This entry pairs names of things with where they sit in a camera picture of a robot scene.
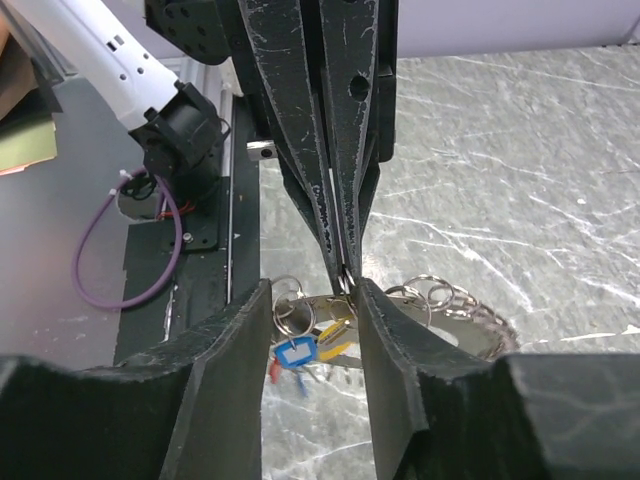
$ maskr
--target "blue key tag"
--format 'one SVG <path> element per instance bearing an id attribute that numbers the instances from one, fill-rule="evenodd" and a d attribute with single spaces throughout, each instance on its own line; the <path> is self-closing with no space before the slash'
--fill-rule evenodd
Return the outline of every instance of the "blue key tag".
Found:
<path id="1" fill-rule="evenodd" d="M 297 368 L 316 358 L 318 347 L 311 336 L 296 337 L 276 345 L 276 358 L 284 368 Z"/>

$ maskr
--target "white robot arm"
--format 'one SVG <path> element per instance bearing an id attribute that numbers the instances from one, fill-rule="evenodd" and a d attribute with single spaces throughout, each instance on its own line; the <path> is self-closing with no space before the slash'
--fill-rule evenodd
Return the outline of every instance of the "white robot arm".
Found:
<path id="1" fill-rule="evenodd" d="M 215 176 L 211 161 L 203 162 L 223 142 L 215 106 L 147 52 L 101 0 L 5 1 L 91 82 L 145 151 L 150 174 Z"/>
<path id="2" fill-rule="evenodd" d="M 85 76 L 128 131 L 178 93 L 176 75 L 151 56 L 100 0 L 8 0 Z"/>

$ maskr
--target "key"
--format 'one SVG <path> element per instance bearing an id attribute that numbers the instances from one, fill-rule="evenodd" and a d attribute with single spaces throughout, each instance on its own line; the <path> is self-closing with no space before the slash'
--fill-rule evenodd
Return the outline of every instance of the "key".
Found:
<path id="1" fill-rule="evenodd" d="M 273 348 L 278 362 L 284 368 L 298 368 L 315 360 L 318 348 L 310 335 L 294 337 L 280 342 Z"/>
<path id="2" fill-rule="evenodd" d="M 319 361 L 331 360 L 358 342 L 358 330 L 352 323 L 351 317 L 341 318 L 318 336 Z"/>
<path id="3" fill-rule="evenodd" d="M 300 373 L 300 371 L 298 370 L 296 370 L 294 373 L 296 374 L 296 383 L 298 384 L 298 390 L 300 390 L 300 393 L 303 397 L 307 398 L 309 396 L 309 392 L 307 391 L 307 387 L 304 384 L 302 373 Z"/>

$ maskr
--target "marble surface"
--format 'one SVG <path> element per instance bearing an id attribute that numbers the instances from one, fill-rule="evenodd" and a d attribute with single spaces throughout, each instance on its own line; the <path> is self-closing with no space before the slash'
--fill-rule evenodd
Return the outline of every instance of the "marble surface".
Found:
<path id="1" fill-rule="evenodd" d="M 640 353 L 640 48 L 403 60 L 397 148 L 364 239 L 386 288 L 429 272 L 511 319 L 525 352 Z M 262 182 L 262 270 L 329 292 L 315 241 Z M 265 384 L 264 478 L 375 478 L 362 373 Z"/>

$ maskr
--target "yellow key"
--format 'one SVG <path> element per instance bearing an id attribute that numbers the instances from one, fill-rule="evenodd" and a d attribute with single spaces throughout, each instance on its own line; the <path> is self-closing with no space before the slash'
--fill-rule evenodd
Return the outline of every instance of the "yellow key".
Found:
<path id="1" fill-rule="evenodd" d="M 357 341 L 358 330 L 353 327 L 351 317 L 341 318 L 318 336 L 316 358 L 321 362 L 331 360 Z"/>

